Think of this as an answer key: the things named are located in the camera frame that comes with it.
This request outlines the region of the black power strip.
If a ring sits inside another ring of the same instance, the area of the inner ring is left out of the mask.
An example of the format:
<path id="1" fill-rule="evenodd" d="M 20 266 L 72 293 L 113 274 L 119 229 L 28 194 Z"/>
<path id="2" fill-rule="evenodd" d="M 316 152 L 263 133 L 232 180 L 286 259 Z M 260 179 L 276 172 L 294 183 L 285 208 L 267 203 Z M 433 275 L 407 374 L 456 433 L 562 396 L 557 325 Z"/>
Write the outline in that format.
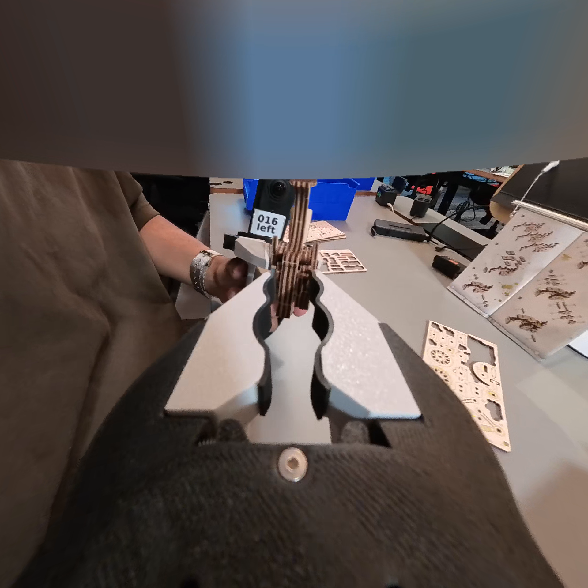
<path id="1" fill-rule="evenodd" d="M 374 220 L 370 234 L 372 237 L 385 236 L 419 243 L 428 238 L 426 231 L 420 225 L 400 224 L 385 219 Z"/>

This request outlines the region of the wooden cutout frame sheet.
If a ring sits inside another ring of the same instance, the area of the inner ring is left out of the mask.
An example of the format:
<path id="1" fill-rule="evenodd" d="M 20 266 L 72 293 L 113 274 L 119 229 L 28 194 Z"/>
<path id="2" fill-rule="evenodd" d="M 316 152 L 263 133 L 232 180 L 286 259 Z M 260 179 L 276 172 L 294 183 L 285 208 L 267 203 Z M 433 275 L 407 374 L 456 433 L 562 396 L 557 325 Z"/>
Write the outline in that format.
<path id="1" fill-rule="evenodd" d="M 327 249 L 318 252 L 318 270 L 325 275 L 364 273 L 366 268 L 349 249 Z"/>

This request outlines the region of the stacked wooden parts sheets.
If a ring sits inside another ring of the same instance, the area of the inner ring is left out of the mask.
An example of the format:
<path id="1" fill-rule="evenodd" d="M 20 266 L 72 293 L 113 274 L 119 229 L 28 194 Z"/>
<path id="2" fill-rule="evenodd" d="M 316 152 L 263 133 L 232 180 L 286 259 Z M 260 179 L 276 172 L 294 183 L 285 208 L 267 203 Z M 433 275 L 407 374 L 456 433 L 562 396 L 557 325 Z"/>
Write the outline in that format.
<path id="1" fill-rule="evenodd" d="M 346 234 L 343 231 L 324 220 L 311 222 L 305 232 L 305 243 L 327 242 L 345 238 Z"/>

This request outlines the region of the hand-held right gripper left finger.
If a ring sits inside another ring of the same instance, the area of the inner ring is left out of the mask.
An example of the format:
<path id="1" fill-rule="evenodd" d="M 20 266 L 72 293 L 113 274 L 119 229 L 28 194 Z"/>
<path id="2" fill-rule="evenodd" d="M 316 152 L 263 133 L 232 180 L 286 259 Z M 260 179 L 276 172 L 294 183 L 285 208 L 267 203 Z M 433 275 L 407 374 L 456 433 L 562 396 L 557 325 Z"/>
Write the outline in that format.
<path id="1" fill-rule="evenodd" d="M 272 399 L 270 351 L 275 271 L 263 273 L 214 311 L 165 405 L 171 416 L 233 419 L 246 426 Z"/>

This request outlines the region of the person's left forearm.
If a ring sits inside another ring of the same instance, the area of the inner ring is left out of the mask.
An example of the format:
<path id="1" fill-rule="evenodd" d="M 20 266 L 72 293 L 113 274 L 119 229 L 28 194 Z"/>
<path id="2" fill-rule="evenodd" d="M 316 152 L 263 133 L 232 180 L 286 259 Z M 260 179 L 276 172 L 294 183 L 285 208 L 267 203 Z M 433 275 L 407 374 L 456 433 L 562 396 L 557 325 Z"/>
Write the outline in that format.
<path id="1" fill-rule="evenodd" d="M 160 276 L 192 284 L 190 266 L 206 245 L 160 215 L 149 220 L 139 234 Z"/>

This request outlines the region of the folded instruction sheet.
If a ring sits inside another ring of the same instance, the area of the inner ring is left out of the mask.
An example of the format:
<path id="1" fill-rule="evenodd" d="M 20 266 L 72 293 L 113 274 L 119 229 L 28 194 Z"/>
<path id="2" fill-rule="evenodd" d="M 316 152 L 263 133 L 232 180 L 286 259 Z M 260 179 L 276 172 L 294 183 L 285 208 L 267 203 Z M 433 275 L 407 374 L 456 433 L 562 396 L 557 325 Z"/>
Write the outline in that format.
<path id="1" fill-rule="evenodd" d="M 587 331 L 587 232 L 518 212 L 448 290 L 546 359 Z"/>

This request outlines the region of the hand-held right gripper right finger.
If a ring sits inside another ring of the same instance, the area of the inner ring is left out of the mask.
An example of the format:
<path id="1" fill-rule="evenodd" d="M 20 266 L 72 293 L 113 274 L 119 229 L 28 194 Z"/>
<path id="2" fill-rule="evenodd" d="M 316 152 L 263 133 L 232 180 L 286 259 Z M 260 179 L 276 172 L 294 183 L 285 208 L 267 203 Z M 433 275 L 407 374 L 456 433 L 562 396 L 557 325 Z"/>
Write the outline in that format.
<path id="1" fill-rule="evenodd" d="M 422 416 L 385 336 L 385 324 L 315 270 L 312 327 L 319 337 L 311 382 L 317 419 L 331 433 L 349 422 L 416 420 Z"/>

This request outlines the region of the wooden gear parts sheet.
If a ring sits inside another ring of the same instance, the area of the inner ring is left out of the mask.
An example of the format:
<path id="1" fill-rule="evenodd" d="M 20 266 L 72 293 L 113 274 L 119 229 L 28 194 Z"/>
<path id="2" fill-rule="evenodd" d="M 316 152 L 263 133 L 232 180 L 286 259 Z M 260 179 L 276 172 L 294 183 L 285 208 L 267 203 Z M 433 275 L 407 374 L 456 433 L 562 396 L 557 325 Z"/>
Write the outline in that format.
<path id="1" fill-rule="evenodd" d="M 428 320 L 422 358 L 467 408 L 485 439 L 510 452 L 496 345 Z"/>

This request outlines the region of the small black box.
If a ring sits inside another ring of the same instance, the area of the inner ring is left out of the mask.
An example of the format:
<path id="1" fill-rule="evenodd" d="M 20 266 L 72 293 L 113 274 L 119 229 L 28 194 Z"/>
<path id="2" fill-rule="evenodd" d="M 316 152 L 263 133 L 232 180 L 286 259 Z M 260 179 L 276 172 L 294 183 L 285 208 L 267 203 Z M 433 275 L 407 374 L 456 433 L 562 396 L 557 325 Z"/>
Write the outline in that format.
<path id="1" fill-rule="evenodd" d="M 448 256 L 437 254 L 433 258 L 432 268 L 453 281 L 463 273 L 467 266 Z"/>

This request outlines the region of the black panel with wooden rim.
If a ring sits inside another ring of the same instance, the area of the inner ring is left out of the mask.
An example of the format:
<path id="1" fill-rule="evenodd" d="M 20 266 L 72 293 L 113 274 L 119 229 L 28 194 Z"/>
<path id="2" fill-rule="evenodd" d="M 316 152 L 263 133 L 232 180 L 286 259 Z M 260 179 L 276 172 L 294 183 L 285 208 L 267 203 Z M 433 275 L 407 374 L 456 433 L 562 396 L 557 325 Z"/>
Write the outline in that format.
<path id="1" fill-rule="evenodd" d="M 496 190 L 489 207 L 503 224 L 525 210 L 586 232 L 587 158 L 520 165 Z"/>

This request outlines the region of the person's left hand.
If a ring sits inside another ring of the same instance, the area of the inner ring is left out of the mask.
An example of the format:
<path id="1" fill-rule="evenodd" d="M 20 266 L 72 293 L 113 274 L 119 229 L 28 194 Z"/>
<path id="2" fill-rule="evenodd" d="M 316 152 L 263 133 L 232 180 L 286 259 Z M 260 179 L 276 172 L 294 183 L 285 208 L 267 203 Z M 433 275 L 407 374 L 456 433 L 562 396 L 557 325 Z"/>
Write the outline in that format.
<path id="1" fill-rule="evenodd" d="M 248 265 L 246 261 L 234 257 L 217 255 L 210 262 L 212 280 L 209 292 L 221 304 L 225 304 L 247 285 Z"/>

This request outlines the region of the wooden model assembly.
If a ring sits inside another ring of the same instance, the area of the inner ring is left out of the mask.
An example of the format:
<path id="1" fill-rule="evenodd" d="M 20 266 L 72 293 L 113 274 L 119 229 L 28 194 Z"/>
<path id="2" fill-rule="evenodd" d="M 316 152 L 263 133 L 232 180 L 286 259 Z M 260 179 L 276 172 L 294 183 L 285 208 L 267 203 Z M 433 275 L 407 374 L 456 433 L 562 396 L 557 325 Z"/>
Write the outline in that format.
<path id="1" fill-rule="evenodd" d="M 272 240 L 270 250 L 271 269 L 275 271 L 275 312 L 278 322 L 290 318 L 298 308 L 308 309 L 309 283 L 318 268 L 318 243 L 307 244 L 307 234 L 312 220 L 309 208 L 311 189 L 316 179 L 290 180 L 295 190 L 295 201 L 290 211 L 288 241 Z"/>

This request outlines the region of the brown shirt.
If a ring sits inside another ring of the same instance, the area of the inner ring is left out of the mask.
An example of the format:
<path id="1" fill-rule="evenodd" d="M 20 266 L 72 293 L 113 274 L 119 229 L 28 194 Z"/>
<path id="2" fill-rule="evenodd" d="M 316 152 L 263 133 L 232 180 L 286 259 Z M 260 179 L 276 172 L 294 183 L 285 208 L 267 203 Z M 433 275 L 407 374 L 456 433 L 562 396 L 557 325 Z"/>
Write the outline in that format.
<path id="1" fill-rule="evenodd" d="M 127 388 L 185 329 L 141 231 L 169 229 L 127 172 L 1 160 L 1 587 L 62 511 Z"/>

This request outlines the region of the grey desk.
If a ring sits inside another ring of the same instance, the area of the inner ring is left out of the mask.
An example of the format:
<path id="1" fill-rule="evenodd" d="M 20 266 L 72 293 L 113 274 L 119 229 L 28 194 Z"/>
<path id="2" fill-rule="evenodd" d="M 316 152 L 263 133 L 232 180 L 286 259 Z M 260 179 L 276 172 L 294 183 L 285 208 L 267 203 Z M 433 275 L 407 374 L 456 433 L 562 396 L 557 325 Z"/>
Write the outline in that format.
<path id="1" fill-rule="evenodd" d="M 222 250 L 225 233 L 246 229 L 241 180 L 210 180 L 209 237 Z M 587 359 L 565 347 L 538 362 L 450 293 L 449 279 L 431 268 L 435 248 L 375 237 L 375 219 L 403 222 L 375 203 L 355 196 L 339 245 L 365 265 L 365 273 L 330 276 L 380 322 L 388 324 L 420 356 L 428 320 L 497 345 L 511 452 L 493 448 L 535 540 L 566 587 L 587 587 Z M 310 317 L 290 319 L 269 339 L 277 360 L 277 392 L 268 415 L 247 428 L 255 442 L 322 443 L 328 421 L 317 421 L 308 386 L 319 339 Z"/>

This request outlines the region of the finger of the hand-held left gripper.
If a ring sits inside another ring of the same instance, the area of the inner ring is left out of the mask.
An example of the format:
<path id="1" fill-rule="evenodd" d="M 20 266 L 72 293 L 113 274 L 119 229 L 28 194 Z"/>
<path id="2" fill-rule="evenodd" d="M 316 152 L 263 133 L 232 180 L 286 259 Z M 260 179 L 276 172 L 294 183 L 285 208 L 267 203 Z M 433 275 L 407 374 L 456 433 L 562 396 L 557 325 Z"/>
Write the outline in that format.
<path id="1" fill-rule="evenodd" d="M 270 243 L 260 239 L 236 239 L 234 254 L 237 258 L 256 268 L 271 268 Z"/>

